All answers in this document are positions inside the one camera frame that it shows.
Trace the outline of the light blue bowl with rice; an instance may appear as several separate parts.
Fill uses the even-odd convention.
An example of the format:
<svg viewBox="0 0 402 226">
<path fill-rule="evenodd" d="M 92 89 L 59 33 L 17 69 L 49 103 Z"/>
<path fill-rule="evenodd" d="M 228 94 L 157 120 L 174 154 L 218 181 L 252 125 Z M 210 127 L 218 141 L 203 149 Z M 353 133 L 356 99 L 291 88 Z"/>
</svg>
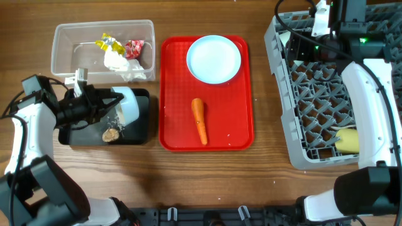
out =
<svg viewBox="0 0 402 226">
<path fill-rule="evenodd" d="M 129 87 L 111 87 L 111 91 L 124 96 L 115 106 L 119 123 L 122 126 L 127 126 L 136 121 L 139 118 L 139 105 L 132 89 Z"/>
</svg>

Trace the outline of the white tissue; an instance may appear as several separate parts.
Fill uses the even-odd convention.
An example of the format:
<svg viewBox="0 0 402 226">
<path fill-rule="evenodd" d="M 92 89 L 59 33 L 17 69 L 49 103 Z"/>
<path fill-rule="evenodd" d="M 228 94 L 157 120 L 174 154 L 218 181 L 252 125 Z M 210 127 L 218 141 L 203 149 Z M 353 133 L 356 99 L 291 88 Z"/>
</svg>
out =
<svg viewBox="0 0 402 226">
<path fill-rule="evenodd" d="M 113 72 L 117 72 L 125 82 L 145 80 L 146 75 L 139 70 L 143 70 L 137 59 L 127 60 L 113 51 L 109 46 L 104 55 L 104 65 Z"/>
</svg>

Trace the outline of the brown round food piece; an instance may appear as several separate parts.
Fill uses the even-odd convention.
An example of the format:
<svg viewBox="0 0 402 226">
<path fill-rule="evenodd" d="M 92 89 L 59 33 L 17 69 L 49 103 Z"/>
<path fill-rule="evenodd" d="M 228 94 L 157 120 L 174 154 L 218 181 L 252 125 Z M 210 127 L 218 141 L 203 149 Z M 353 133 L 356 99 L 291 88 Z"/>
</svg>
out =
<svg viewBox="0 0 402 226">
<path fill-rule="evenodd" d="M 102 140 L 105 143 L 117 141 L 119 139 L 119 131 L 115 128 L 108 128 L 102 135 Z"/>
</svg>

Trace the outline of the yellow snack wrapper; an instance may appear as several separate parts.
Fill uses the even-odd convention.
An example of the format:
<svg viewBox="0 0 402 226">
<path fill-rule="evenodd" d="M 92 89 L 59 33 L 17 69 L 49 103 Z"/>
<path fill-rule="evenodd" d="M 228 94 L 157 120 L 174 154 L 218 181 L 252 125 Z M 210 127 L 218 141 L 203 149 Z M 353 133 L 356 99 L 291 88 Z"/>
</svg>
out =
<svg viewBox="0 0 402 226">
<path fill-rule="evenodd" d="M 123 45 L 120 44 L 115 38 L 110 35 L 104 33 L 100 40 L 96 40 L 95 44 L 102 50 L 107 51 L 108 48 L 111 48 L 112 51 L 117 52 L 121 56 L 126 56 L 126 49 Z"/>
</svg>

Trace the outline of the red candy wrapper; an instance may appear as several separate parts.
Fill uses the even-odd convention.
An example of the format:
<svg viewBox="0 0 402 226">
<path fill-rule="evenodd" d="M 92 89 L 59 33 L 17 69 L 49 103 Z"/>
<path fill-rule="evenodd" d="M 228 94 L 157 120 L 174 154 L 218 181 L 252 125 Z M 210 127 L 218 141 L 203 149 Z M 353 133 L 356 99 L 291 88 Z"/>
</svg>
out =
<svg viewBox="0 0 402 226">
<path fill-rule="evenodd" d="M 125 58 L 128 60 L 136 59 L 140 56 L 143 46 L 144 40 L 129 40 L 124 46 Z"/>
</svg>

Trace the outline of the light blue plate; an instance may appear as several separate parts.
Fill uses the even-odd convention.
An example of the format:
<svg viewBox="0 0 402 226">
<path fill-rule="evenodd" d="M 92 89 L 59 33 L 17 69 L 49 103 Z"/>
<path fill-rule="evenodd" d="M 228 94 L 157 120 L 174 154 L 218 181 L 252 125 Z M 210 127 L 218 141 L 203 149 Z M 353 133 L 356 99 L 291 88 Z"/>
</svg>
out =
<svg viewBox="0 0 402 226">
<path fill-rule="evenodd" d="M 241 53 L 230 39 L 208 35 L 190 45 L 186 63 L 197 80 L 216 85 L 228 82 L 236 76 L 241 67 Z"/>
</svg>

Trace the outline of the orange carrot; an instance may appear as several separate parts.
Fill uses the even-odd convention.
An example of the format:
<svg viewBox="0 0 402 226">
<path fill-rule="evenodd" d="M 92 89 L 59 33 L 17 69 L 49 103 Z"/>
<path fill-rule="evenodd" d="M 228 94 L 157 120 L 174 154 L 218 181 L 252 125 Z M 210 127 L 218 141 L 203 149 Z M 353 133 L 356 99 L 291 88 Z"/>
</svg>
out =
<svg viewBox="0 0 402 226">
<path fill-rule="evenodd" d="M 200 141 L 204 146 L 206 146 L 208 143 L 208 139 L 204 119 L 204 102 L 200 98 L 193 99 L 191 107 L 197 131 L 200 136 Z"/>
</svg>

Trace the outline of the yellow plastic cup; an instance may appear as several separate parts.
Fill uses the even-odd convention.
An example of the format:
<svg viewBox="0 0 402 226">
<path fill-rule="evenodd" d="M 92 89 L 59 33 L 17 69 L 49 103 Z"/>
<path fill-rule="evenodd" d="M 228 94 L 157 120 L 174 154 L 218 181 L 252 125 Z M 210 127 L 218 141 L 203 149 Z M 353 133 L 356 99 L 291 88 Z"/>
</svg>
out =
<svg viewBox="0 0 402 226">
<path fill-rule="evenodd" d="M 335 147 L 342 154 L 359 154 L 359 136 L 355 129 L 340 129 L 336 133 Z"/>
</svg>

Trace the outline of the green bowl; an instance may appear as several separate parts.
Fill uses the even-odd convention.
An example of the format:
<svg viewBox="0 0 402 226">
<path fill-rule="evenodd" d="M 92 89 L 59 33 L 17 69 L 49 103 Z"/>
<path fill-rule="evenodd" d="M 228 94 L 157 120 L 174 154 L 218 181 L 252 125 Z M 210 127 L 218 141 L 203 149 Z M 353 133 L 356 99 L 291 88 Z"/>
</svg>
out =
<svg viewBox="0 0 402 226">
<path fill-rule="evenodd" d="M 281 44 L 283 46 L 286 46 L 286 44 L 288 43 L 288 41 L 290 39 L 290 35 L 291 35 L 291 33 L 289 31 L 285 31 L 284 33 L 279 35 Z"/>
</svg>

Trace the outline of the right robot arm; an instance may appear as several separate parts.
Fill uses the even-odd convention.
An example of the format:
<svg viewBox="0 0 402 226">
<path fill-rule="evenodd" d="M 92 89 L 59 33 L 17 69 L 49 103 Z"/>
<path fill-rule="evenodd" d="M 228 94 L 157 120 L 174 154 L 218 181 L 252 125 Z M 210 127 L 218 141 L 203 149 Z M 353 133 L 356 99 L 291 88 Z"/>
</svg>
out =
<svg viewBox="0 0 402 226">
<path fill-rule="evenodd" d="M 312 4 L 309 36 L 292 31 L 288 56 L 334 63 L 349 93 L 358 133 L 358 170 L 334 187 L 303 199 L 311 222 L 394 215 L 401 223 L 401 124 L 394 99 L 391 53 L 382 32 L 366 23 L 365 1 Z"/>
</svg>

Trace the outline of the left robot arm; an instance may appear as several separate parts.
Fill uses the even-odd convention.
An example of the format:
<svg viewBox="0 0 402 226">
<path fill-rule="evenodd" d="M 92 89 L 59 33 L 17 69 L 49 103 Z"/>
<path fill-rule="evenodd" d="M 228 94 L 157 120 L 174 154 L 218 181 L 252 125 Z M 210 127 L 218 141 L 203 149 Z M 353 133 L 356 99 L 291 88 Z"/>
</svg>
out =
<svg viewBox="0 0 402 226">
<path fill-rule="evenodd" d="M 79 80 L 58 100 L 50 79 L 22 82 L 3 117 L 14 123 L 10 162 L 1 178 L 1 211 L 10 225 L 129 225 L 135 215 L 117 198 L 88 198 L 53 160 L 53 131 L 80 121 L 99 122 L 111 109 L 136 105 L 129 87 L 96 89 Z"/>
</svg>

